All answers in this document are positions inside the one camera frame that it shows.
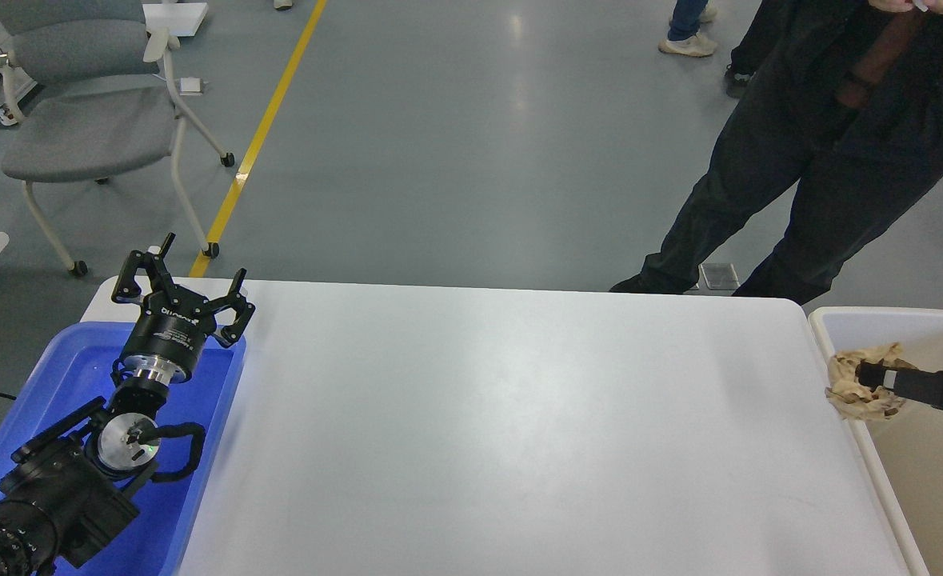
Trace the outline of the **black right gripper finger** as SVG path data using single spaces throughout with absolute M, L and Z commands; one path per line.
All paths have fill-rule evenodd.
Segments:
M 900 398 L 943 410 L 943 370 L 928 372 L 862 361 L 855 369 L 855 375 L 859 383 L 870 389 L 883 386 Z

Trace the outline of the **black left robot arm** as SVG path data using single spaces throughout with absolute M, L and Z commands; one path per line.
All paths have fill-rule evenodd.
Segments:
M 55 336 L 0 429 L 0 575 L 168 575 L 185 550 L 243 370 L 246 270 L 208 298 L 158 252 L 112 299 L 134 324 Z

